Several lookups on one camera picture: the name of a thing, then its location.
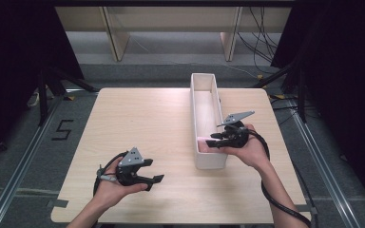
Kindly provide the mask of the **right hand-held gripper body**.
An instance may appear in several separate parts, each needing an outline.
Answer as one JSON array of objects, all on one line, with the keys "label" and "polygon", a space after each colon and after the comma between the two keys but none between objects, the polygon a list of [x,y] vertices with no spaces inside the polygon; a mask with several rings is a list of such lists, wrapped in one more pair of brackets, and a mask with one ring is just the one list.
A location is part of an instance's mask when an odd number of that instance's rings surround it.
[{"label": "right hand-held gripper body", "polygon": [[224,130],[222,132],[224,132],[227,135],[227,139],[223,140],[218,139],[218,141],[228,142],[229,146],[225,147],[234,147],[234,148],[244,147],[249,137],[249,129],[244,126],[244,123],[241,120],[253,114],[254,114],[253,110],[241,113],[228,114],[227,117],[224,119],[224,121],[221,123],[221,126],[224,127]]}]

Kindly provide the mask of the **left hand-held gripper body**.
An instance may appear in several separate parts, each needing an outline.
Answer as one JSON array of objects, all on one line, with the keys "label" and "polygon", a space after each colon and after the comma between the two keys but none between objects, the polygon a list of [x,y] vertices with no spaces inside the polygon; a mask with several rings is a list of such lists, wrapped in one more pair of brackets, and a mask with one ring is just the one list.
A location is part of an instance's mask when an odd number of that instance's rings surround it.
[{"label": "left hand-held gripper body", "polygon": [[116,177],[118,182],[123,186],[137,184],[137,172],[141,168],[139,164],[144,162],[144,158],[137,147],[127,151],[116,168]]}]

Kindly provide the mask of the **pink sock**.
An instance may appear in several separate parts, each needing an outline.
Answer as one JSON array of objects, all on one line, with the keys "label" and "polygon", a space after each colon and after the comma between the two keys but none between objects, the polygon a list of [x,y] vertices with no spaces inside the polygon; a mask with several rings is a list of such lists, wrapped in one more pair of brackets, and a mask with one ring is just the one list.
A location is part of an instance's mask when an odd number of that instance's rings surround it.
[{"label": "pink sock", "polygon": [[198,137],[197,143],[198,143],[198,150],[201,153],[221,153],[222,150],[217,147],[209,147],[207,144],[207,141],[211,141],[211,138],[206,137]]}]

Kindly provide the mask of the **long white box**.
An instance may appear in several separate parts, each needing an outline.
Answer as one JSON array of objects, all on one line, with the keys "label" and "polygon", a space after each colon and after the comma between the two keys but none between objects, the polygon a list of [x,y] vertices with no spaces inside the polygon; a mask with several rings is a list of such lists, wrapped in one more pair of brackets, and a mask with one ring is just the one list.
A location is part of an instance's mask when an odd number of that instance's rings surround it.
[{"label": "long white box", "polygon": [[193,73],[190,83],[191,120],[195,165],[198,169],[223,169],[227,155],[201,152],[198,138],[221,132],[221,102],[214,74]]}]

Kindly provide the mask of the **person's right hand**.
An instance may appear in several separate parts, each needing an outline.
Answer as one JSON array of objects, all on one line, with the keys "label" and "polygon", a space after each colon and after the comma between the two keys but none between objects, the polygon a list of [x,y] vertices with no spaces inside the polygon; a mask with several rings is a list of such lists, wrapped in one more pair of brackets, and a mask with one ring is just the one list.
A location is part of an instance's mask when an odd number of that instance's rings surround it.
[{"label": "person's right hand", "polygon": [[248,137],[246,145],[242,148],[222,147],[221,150],[221,153],[238,157],[243,163],[255,168],[259,173],[272,166],[261,141],[253,135]]}]

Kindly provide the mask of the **person's left hand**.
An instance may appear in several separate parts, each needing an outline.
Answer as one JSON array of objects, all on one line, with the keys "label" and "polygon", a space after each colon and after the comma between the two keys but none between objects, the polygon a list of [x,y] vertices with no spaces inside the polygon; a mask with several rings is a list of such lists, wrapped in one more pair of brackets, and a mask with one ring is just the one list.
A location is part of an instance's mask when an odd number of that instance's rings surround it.
[{"label": "person's left hand", "polygon": [[101,180],[91,201],[96,208],[107,210],[127,195],[145,191],[147,187],[145,183],[123,186],[115,180]]}]

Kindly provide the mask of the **black metal stand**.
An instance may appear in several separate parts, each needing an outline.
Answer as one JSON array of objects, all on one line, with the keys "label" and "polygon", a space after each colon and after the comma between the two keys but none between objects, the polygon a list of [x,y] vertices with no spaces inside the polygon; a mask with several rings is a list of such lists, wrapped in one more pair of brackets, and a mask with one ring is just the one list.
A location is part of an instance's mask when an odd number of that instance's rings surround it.
[{"label": "black metal stand", "polygon": [[281,84],[281,91],[283,93],[291,93],[295,91],[298,95],[298,115],[300,119],[306,123],[305,115],[305,96],[306,96],[306,86],[305,86],[305,76],[304,70],[301,64],[293,61],[289,65],[283,67],[277,72],[273,73],[266,79],[261,79],[252,88],[262,88],[274,82],[276,79],[284,77],[283,83]]},{"label": "black metal stand", "polygon": [[72,77],[57,67],[45,67],[38,75],[38,94],[39,94],[39,107],[40,107],[40,122],[42,125],[48,118],[48,95],[47,88],[50,89],[54,96],[63,96],[66,94],[66,89],[61,83],[62,80],[71,82],[72,84],[88,91],[98,92],[99,89],[93,87],[82,81],[81,79]]}]

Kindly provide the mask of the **grey tape strip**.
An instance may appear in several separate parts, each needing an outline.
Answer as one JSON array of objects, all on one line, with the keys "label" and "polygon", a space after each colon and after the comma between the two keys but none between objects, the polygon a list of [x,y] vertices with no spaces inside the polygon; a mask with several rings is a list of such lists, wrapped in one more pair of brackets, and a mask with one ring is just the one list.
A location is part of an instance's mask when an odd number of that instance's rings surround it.
[{"label": "grey tape strip", "polygon": [[66,208],[68,204],[67,200],[62,199],[51,199],[47,203],[47,207],[60,207],[60,208]]},{"label": "grey tape strip", "polygon": [[299,212],[309,212],[312,216],[317,214],[317,209],[314,206],[309,206],[307,204],[296,204]]}]

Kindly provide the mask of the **black curtain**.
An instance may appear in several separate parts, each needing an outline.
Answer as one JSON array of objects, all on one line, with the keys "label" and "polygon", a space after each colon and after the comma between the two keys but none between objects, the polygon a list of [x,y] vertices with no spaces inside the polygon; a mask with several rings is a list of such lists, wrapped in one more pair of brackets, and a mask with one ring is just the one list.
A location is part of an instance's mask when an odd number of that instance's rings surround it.
[{"label": "black curtain", "polygon": [[0,143],[47,67],[83,77],[56,8],[0,0]]},{"label": "black curtain", "polygon": [[300,54],[317,108],[365,188],[365,0],[295,0],[276,67]]}]

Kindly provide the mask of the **light wooden bench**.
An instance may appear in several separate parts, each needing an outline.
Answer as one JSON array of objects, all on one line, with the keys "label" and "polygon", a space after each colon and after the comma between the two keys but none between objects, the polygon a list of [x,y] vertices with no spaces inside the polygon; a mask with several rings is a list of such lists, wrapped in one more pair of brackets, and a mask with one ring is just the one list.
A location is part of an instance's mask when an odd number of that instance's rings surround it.
[{"label": "light wooden bench", "polygon": [[277,7],[58,7],[66,31],[104,31],[113,59],[123,59],[130,34],[150,32],[217,32],[225,60],[233,60],[240,32],[265,28],[282,33],[289,8]]}]

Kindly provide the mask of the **metal floor rail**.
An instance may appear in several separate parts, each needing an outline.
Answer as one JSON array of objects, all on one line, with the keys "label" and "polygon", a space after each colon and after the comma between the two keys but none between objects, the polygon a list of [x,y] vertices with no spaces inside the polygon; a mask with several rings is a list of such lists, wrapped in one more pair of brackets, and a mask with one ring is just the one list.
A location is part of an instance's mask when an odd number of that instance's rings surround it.
[{"label": "metal floor rail", "polygon": [[302,139],[311,154],[311,157],[317,167],[317,170],[329,192],[331,199],[336,206],[336,209],[341,216],[346,228],[361,228],[360,223],[355,217],[355,212],[346,199],[345,194],[341,190],[333,171],[329,167],[327,161],[324,159],[317,142],[311,133],[308,125],[300,118],[299,108],[295,107],[294,101],[288,101],[291,113],[294,115],[294,122],[300,132]]},{"label": "metal floor rail", "polygon": [[29,166],[34,159],[44,136],[46,135],[49,125],[54,117],[54,114],[62,102],[62,97],[55,97],[51,103],[51,107],[48,109],[48,115],[46,119],[37,127],[31,142],[29,143],[26,151],[18,162],[15,170],[12,172],[9,181],[0,193],[0,223],[7,213],[10,204],[15,196],[15,193],[23,181],[25,175],[29,170]]}]

